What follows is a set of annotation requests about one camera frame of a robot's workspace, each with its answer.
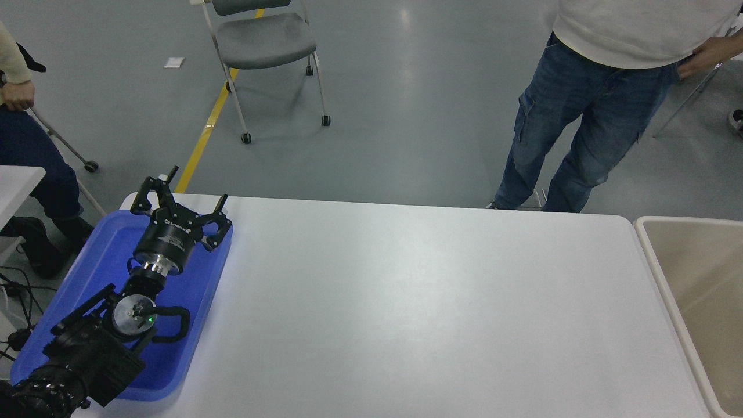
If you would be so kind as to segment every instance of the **shoe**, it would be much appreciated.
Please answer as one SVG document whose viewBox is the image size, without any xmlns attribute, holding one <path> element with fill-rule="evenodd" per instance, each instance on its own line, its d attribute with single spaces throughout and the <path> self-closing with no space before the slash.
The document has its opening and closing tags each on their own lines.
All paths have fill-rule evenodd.
<svg viewBox="0 0 743 418">
<path fill-rule="evenodd" d="M 91 224 L 87 223 L 79 216 L 64 221 L 52 219 L 52 222 L 54 222 L 55 226 L 70 241 L 72 246 L 75 248 L 75 251 L 82 250 L 85 241 L 87 241 L 88 237 L 93 233 L 93 227 Z"/>
<path fill-rule="evenodd" d="M 743 136 L 743 109 L 733 110 L 727 117 L 727 120 L 730 122 L 730 127 L 733 128 L 733 131 Z"/>
<path fill-rule="evenodd" d="M 47 238 L 46 228 L 41 219 L 14 216 L 8 223 L 14 232 L 25 240 L 21 248 L 34 273 L 48 279 L 62 270 L 65 258 Z"/>
</svg>

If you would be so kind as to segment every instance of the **jeans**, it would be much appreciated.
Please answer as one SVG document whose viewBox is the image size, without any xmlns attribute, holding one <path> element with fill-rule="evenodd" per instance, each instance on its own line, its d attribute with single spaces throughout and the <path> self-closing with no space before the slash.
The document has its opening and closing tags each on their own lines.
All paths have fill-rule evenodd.
<svg viewBox="0 0 743 418">
<path fill-rule="evenodd" d="M 10 112 L 6 105 L 0 106 L 0 165 L 44 168 L 46 174 L 31 196 L 50 219 L 73 219 L 82 213 L 74 170 L 28 113 Z"/>
<path fill-rule="evenodd" d="M 580 212 L 678 82 L 678 64 L 626 70 L 595 63 L 552 34 L 531 84 L 519 98 L 516 135 L 496 193 L 500 209 L 531 196 L 545 156 L 568 123 L 580 128 L 550 183 L 543 210 Z"/>
</svg>

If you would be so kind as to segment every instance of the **white table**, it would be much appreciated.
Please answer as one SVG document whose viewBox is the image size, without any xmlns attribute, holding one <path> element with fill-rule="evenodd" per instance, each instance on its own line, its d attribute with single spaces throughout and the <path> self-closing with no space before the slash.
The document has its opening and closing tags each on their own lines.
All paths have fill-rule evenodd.
<svg viewBox="0 0 743 418">
<path fill-rule="evenodd" d="M 0 228 L 44 177 L 41 167 L 0 165 Z"/>
<path fill-rule="evenodd" d="M 206 213 L 217 198 L 176 199 Z M 181 389 L 74 417 L 709 416 L 625 219 L 227 208 L 232 248 Z"/>
</svg>

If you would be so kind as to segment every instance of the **blue tray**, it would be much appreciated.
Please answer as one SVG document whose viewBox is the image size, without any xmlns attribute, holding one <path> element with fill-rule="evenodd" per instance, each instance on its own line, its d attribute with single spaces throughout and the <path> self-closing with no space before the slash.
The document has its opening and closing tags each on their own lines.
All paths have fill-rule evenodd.
<svg viewBox="0 0 743 418">
<path fill-rule="evenodd" d="M 113 283 L 115 291 L 121 291 L 129 278 L 126 262 L 148 224 L 147 216 L 133 215 L 127 210 L 113 212 L 101 219 L 13 364 L 10 380 L 14 385 L 48 360 L 42 350 L 52 340 L 50 330 L 57 323 L 104 286 Z M 205 233 L 216 231 L 215 225 L 208 227 L 213 228 L 205 229 Z M 184 272 L 168 276 L 165 289 L 155 302 L 158 306 L 188 309 L 191 312 L 189 333 L 173 344 L 151 343 L 147 346 L 140 355 L 146 364 L 145 369 L 118 396 L 120 399 L 159 400 L 183 381 L 230 251 L 232 232 L 230 229 L 222 244 L 212 253 L 197 244 Z M 178 317 L 158 318 L 155 325 L 158 335 L 177 334 L 179 320 Z"/>
</svg>

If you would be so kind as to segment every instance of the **chair wheel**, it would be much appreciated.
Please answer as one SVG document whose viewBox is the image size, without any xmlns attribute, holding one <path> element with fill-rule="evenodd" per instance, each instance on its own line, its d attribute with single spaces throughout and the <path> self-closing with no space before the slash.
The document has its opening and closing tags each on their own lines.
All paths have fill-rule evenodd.
<svg viewBox="0 0 743 418">
<path fill-rule="evenodd" d="M 85 162 L 85 169 L 89 173 L 95 173 L 96 171 L 98 171 L 98 163 L 95 162 L 95 161 L 86 161 Z"/>
</svg>

